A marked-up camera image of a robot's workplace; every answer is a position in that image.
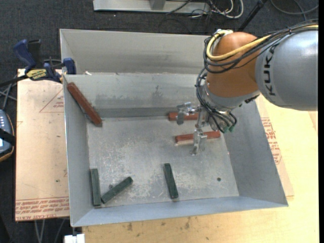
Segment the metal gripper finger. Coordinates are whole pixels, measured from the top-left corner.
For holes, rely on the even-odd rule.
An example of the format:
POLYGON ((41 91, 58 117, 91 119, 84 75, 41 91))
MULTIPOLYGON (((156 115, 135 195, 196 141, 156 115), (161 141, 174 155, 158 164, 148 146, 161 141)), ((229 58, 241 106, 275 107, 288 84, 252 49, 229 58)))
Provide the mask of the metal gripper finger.
POLYGON ((195 108, 191 107, 190 102, 177 105, 177 109, 176 122, 178 125, 182 125, 185 120, 195 120, 195 108))
POLYGON ((197 155, 203 152, 206 148, 207 134, 203 131, 195 131, 193 133, 193 148, 191 155, 197 155))

